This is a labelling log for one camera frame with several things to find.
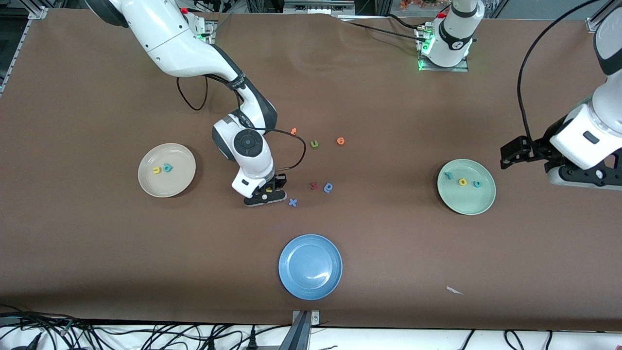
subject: green plate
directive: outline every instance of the green plate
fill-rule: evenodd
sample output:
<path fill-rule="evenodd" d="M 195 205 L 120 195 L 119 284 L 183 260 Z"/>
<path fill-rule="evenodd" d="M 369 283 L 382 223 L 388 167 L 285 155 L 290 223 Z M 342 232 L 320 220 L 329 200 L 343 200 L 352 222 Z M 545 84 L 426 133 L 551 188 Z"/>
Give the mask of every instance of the green plate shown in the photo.
<path fill-rule="evenodd" d="M 460 179 L 466 179 L 461 186 Z M 440 197 L 455 212 L 464 215 L 477 215 L 493 205 L 497 188 L 493 176 L 484 166 L 469 159 L 456 159 L 443 167 L 437 183 Z"/>

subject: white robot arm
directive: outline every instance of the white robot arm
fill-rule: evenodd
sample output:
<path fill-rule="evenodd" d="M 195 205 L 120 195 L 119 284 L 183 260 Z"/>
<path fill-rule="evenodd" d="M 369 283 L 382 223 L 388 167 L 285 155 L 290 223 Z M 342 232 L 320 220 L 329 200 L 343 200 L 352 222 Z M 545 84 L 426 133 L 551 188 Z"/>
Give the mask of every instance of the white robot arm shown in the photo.
<path fill-rule="evenodd" d="M 503 146 L 502 169 L 545 159 L 553 184 L 622 190 L 622 5 L 601 23 L 594 49 L 606 82 L 532 145 L 519 136 Z M 613 167 L 605 163 L 609 156 Z"/>
<path fill-rule="evenodd" d="M 432 36 L 422 53 L 432 63 L 441 67 L 453 67 L 468 55 L 473 43 L 473 33 L 484 18 L 482 0 L 453 0 L 451 10 L 444 18 L 431 23 Z"/>
<path fill-rule="evenodd" d="M 222 49 L 202 40 L 203 19 L 187 11 L 182 13 L 174 0 L 86 0 L 86 3 L 107 23 L 130 28 L 163 72 L 173 77 L 216 75 L 239 94 L 243 100 L 240 107 L 215 123 L 211 134 L 223 155 L 240 166 L 232 187 L 251 200 L 247 205 L 287 197 L 274 184 L 274 161 L 263 137 L 276 127 L 277 113 Z M 270 191 L 266 193 L 263 187 L 269 182 Z M 284 185 L 283 178 L 278 184 Z"/>

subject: beige plate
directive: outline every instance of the beige plate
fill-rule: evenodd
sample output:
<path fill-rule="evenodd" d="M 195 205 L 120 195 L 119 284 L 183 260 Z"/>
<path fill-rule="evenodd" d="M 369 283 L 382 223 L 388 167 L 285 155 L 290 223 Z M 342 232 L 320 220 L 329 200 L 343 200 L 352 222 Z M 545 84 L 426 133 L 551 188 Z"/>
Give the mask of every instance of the beige plate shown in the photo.
<path fill-rule="evenodd" d="M 170 172 L 164 172 L 164 163 L 172 166 Z M 159 174 L 154 174 L 154 167 L 160 167 Z M 197 163 L 188 148 L 165 143 L 145 154 L 138 166 L 138 183 L 154 197 L 172 197 L 188 187 L 196 170 Z"/>

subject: white floor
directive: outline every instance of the white floor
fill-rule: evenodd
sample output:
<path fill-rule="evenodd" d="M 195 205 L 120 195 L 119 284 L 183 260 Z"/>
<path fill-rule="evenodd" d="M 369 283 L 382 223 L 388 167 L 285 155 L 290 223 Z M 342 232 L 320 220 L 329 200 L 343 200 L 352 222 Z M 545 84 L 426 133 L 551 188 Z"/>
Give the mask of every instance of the white floor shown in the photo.
<path fill-rule="evenodd" d="M 110 331 L 129 331 L 132 329 L 152 329 L 153 326 L 107 326 Z M 180 331 L 188 326 L 175 329 Z M 258 326 L 259 331 L 268 326 Z M 10 328 L 1 328 L 0 336 L 5 334 Z M 250 332 L 250 326 L 234 326 L 227 329 L 230 331 L 240 330 L 246 337 Z M 210 333 L 211 326 L 201 326 L 200 333 L 206 336 Z M 260 346 L 279 345 L 288 328 L 275 329 L 257 336 L 257 343 Z M 9 350 L 18 346 L 27 346 L 30 341 L 39 334 L 36 329 L 28 331 L 14 331 L 0 341 L 0 350 Z M 464 343 L 469 331 L 444 330 L 444 329 L 350 329 L 350 328 L 314 328 L 312 330 L 309 350 L 322 350 L 337 346 L 335 350 L 459 350 Z M 149 333 L 131 333 L 122 336 L 108 335 L 102 331 L 98 334 L 103 340 L 112 347 L 119 350 L 139 350 L 149 337 Z M 189 336 L 198 335 L 196 330 L 187 333 Z M 545 331 L 518 331 L 525 350 L 544 350 L 544 345 L 548 337 Z M 173 335 L 165 335 L 158 339 L 151 349 L 159 349 Z M 515 348 L 520 350 L 517 342 L 509 337 Z M 83 348 L 85 339 L 80 339 Z M 198 342 L 179 338 L 178 343 L 169 346 L 170 350 L 196 349 Z M 229 350 L 240 340 L 239 334 L 232 334 L 225 339 L 215 342 L 216 350 Z M 620 333 L 590 333 L 590 332 L 555 332 L 550 344 L 550 350 L 616 350 L 622 344 L 622 334 Z M 59 342 L 58 350 L 67 348 L 63 342 Z M 505 343 L 503 331 L 476 331 L 467 346 L 468 350 L 491 350 L 511 348 Z M 39 342 L 37 350 L 53 350 L 49 336 L 44 333 Z"/>

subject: brown table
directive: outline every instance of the brown table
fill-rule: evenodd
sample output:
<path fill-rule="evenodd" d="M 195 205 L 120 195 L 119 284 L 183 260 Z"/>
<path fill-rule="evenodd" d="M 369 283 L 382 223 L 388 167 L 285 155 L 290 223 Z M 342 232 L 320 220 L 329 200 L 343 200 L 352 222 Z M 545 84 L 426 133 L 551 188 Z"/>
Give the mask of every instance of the brown table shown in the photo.
<path fill-rule="evenodd" d="M 523 133 L 516 75 L 547 23 L 484 20 L 470 72 L 442 73 L 418 71 L 408 39 L 329 16 L 233 15 L 222 48 L 276 106 L 278 127 L 320 143 L 289 173 L 298 207 L 249 209 L 230 187 L 237 166 L 210 139 L 231 92 L 210 83 L 193 112 L 131 31 L 50 10 L 0 99 L 0 300 L 84 318 L 279 324 L 312 308 L 338 326 L 619 330 L 620 193 L 550 185 L 543 163 L 498 164 L 499 147 Z M 561 23 L 527 66 L 533 133 L 603 80 L 583 23 Z M 202 78 L 182 85 L 202 99 Z M 267 140 L 277 166 L 299 157 L 293 138 Z M 136 169 L 166 142 L 193 151 L 197 175 L 157 199 Z M 456 158 L 495 178 L 483 215 L 437 197 L 437 173 Z M 307 233 L 344 261 L 338 288 L 314 302 L 277 274 L 284 245 Z"/>

